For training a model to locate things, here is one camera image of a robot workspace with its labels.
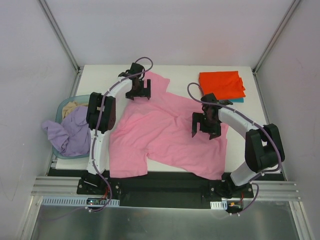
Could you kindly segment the beige t shirt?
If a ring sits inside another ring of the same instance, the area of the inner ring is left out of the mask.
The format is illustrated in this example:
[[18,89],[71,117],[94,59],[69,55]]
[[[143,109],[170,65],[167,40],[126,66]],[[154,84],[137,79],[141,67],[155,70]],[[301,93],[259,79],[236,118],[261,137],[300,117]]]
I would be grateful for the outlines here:
[[69,101],[62,108],[62,119],[66,118],[70,113],[72,113],[77,107],[88,107],[88,103],[79,103],[76,101]]

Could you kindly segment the right aluminium frame post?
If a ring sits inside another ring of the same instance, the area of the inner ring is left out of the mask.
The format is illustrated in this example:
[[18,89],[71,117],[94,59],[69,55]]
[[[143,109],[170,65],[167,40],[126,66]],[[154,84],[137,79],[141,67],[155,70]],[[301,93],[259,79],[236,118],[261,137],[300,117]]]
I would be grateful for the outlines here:
[[252,74],[254,76],[257,75],[258,71],[260,70],[260,68],[262,67],[263,63],[265,62],[265,60],[267,59],[268,55],[270,54],[270,52],[272,51],[272,49],[274,48],[275,44],[277,43],[278,39],[280,38],[281,34],[283,33],[283,31],[285,30],[287,24],[289,23],[289,21],[291,20],[291,18],[293,17],[293,15],[295,14],[297,8],[299,7],[299,5],[302,3],[302,0],[293,0],[288,9],[286,10],[284,16],[282,17],[281,21],[279,22],[277,28],[275,29],[274,33],[272,34],[270,40],[268,41],[265,49],[263,50],[261,56],[259,57],[257,63],[254,65],[254,67],[252,68]]

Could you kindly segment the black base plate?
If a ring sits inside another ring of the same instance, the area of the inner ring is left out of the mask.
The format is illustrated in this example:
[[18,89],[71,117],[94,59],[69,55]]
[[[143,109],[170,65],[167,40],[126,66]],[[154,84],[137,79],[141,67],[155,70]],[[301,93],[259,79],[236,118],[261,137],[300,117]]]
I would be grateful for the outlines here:
[[249,183],[233,186],[227,173],[221,180],[209,180],[187,172],[149,172],[143,176],[115,178],[84,173],[78,181],[78,195],[106,194],[122,207],[209,209],[224,197],[243,203],[254,198]]

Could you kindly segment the pink t shirt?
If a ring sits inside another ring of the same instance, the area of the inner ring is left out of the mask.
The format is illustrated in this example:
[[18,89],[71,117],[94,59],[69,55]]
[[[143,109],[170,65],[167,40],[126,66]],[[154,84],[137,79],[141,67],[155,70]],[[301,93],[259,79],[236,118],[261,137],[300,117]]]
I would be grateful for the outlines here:
[[202,105],[167,91],[170,80],[148,72],[151,98],[129,101],[109,137],[109,172],[112,178],[148,173],[147,160],[181,168],[209,180],[221,180],[225,171],[228,125],[210,139],[198,131],[192,136],[192,114]]

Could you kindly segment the teal plastic basket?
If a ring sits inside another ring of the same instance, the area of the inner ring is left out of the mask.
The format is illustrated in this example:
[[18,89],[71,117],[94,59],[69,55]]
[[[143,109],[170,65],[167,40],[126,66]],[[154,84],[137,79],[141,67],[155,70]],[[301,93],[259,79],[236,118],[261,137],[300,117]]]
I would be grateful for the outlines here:
[[[55,122],[60,124],[63,121],[63,108],[69,102],[77,102],[79,104],[88,104],[89,99],[90,99],[90,95],[87,94],[87,95],[73,96],[73,97],[69,97],[69,98],[63,100],[57,108]],[[63,156],[59,153],[59,151],[54,146],[52,147],[52,152],[57,158],[66,159],[66,160],[67,159],[77,159],[77,158],[87,158],[89,156],[89,153],[82,154],[82,155],[76,155],[76,156]]]

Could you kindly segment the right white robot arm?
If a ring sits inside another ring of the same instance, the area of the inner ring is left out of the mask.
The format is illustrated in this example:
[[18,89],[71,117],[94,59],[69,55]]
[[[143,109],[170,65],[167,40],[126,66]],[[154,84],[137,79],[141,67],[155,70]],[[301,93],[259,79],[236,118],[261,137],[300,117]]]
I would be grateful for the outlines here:
[[245,141],[244,163],[234,170],[225,184],[225,192],[230,197],[237,197],[243,191],[243,185],[254,181],[259,176],[270,173],[271,168],[281,168],[285,159],[284,149],[278,127],[271,123],[260,125],[231,107],[229,100],[217,100],[210,93],[200,100],[202,113],[192,114],[191,135],[198,131],[209,134],[209,139],[222,135],[222,124],[227,124]]

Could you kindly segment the folded orange t shirt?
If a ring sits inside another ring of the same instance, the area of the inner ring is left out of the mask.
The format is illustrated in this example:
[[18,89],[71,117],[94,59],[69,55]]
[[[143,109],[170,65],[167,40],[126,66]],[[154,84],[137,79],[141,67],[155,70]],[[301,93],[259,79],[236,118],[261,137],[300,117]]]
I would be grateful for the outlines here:
[[204,95],[214,94],[217,100],[246,97],[246,89],[238,71],[200,72],[198,82]]

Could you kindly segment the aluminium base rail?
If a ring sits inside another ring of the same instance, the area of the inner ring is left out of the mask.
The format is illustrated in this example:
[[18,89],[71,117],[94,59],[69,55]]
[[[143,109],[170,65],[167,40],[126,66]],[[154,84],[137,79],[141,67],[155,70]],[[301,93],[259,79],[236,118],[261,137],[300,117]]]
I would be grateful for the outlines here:
[[[34,196],[72,196],[76,195],[79,177],[38,176],[31,194]],[[298,186],[293,181],[256,180],[259,185],[260,201],[299,202],[302,200]]]

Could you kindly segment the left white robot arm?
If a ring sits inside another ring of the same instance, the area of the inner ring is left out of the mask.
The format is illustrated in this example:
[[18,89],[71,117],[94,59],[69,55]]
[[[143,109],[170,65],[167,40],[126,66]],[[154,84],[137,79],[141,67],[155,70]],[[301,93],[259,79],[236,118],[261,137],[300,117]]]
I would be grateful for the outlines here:
[[109,141],[112,130],[116,127],[119,102],[126,106],[128,100],[151,98],[151,80],[145,79],[146,69],[135,61],[130,68],[121,72],[115,83],[104,94],[92,92],[86,114],[90,130],[89,162],[86,171],[90,176],[98,177],[106,170],[109,158]]

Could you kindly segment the lavender t shirt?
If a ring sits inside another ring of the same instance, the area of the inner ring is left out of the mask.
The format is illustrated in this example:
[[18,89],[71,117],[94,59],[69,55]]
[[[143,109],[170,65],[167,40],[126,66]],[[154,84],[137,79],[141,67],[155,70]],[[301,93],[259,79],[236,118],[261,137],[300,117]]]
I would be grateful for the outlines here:
[[87,155],[90,151],[91,133],[87,123],[86,106],[78,106],[61,123],[46,120],[41,128],[47,139],[63,157]]

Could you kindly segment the folded teal t shirt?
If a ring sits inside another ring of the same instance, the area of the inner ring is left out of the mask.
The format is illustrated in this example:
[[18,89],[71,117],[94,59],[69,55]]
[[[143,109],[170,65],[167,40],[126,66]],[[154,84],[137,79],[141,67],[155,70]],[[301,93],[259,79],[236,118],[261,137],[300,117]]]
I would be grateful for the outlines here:
[[244,102],[244,98],[241,97],[241,98],[234,98],[234,99],[230,99],[230,101],[232,103],[243,103]]

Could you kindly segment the left aluminium frame post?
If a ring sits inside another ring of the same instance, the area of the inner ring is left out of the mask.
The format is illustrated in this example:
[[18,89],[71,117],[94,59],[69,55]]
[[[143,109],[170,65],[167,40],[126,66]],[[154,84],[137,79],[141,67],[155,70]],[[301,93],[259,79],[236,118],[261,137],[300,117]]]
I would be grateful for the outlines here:
[[80,66],[77,63],[76,58],[74,57],[64,35],[63,32],[61,31],[61,28],[55,18],[55,16],[53,15],[53,12],[48,4],[48,2],[46,0],[38,0],[37,1],[45,15],[45,17],[47,18],[54,34],[56,35],[63,51],[65,52],[70,64],[72,65],[72,68],[75,70],[76,73],[80,72]]

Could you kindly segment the aluminium frame post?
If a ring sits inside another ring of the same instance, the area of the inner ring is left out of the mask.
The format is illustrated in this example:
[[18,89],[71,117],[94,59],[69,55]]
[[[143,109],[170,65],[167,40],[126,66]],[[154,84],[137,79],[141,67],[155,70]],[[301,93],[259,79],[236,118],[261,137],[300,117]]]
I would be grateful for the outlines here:
[[80,66],[77,63],[76,58],[74,57],[64,35],[63,32],[61,31],[61,28],[55,18],[55,16],[53,15],[53,12],[48,4],[48,2],[46,0],[38,0],[37,1],[45,15],[45,17],[47,18],[54,34],[56,35],[63,51],[65,52],[70,64],[72,65],[72,68],[75,70],[76,73],[80,72]]
[[270,54],[270,52],[272,51],[272,49],[274,48],[275,44],[277,43],[278,39],[280,38],[281,34],[283,33],[283,31],[285,30],[287,24],[289,23],[289,21],[291,20],[291,18],[293,17],[293,15],[295,14],[297,8],[299,7],[299,5],[302,3],[302,0],[293,0],[288,9],[286,10],[284,16],[282,17],[281,21],[279,22],[277,28],[275,29],[274,33],[272,34],[270,40],[268,41],[265,49],[263,50],[261,56],[259,57],[257,63],[254,65],[254,67],[252,68],[252,74],[254,76],[257,75],[258,71],[260,70],[260,68],[262,67],[263,63],[265,62],[265,60],[267,59],[268,55]]

